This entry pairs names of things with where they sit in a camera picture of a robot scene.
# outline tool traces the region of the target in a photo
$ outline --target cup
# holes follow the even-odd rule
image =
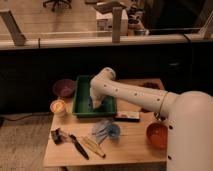
[[[112,123],[107,127],[107,134],[110,139],[118,139],[120,132],[120,127],[117,124]]]
[[[50,110],[59,118],[64,117],[67,114],[66,104],[63,100],[54,100],[50,105]]]

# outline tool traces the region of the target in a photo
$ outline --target floor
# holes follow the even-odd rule
[[[61,3],[56,6],[55,12],[52,12],[52,3],[44,8],[44,1],[0,0],[0,10],[11,10],[27,39],[97,36],[96,11],[93,5],[85,4],[84,0],[72,0],[72,9]],[[127,6],[131,4],[130,0],[124,1]],[[1,17],[0,27],[0,39],[11,39]]]
[[[31,114],[6,115],[18,119]],[[18,121],[4,120],[0,128],[0,171],[60,171],[44,168],[43,157],[53,115],[33,113]],[[72,167],[72,171],[165,171],[165,163]]]

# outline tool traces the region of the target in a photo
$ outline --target plastic tray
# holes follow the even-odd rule
[[[76,81],[76,91],[73,103],[73,114],[81,118],[106,117],[116,114],[116,100],[114,97],[106,96],[102,105],[92,109],[89,105],[90,80],[93,76],[81,75]]]

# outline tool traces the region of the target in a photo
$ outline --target wooden table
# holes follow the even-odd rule
[[[134,79],[121,80],[120,82],[139,86],[145,82],[152,82],[157,83],[160,89],[164,89],[159,79]],[[79,142],[81,142],[82,137],[91,133],[93,125],[103,118],[76,118],[72,114],[72,100],[68,99],[66,103],[68,115],[63,119],[53,117],[51,130],[60,127],[62,130],[76,135]],[[117,99],[117,110],[141,111],[141,106]],[[55,145],[51,136],[49,136],[44,156],[44,166],[61,167],[165,162],[166,151],[154,149],[146,139],[146,128],[155,121],[153,112],[140,112],[140,122],[116,122],[120,126],[121,135],[117,141],[110,140],[107,137],[101,143],[101,148],[106,154],[104,159],[85,147],[90,157],[89,160],[86,160],[79,154],[73,144],[63,143]]]

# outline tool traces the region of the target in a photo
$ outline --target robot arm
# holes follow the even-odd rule
[[[168,118],[167,171],[212,171],[213,98],[198,91],[175,94],[115,82],[116,74],[104,68],[91,80],[93,107],[106,95],[157,112]]]
[[[118,83],[113,81],[115,77],[111,68],[104,68],[91,80],[90,96],[93,108],[99,107],[105,95],[109,95],[143,106],[144,109],[167,118],[171,104],[179,96],[164,90]]]

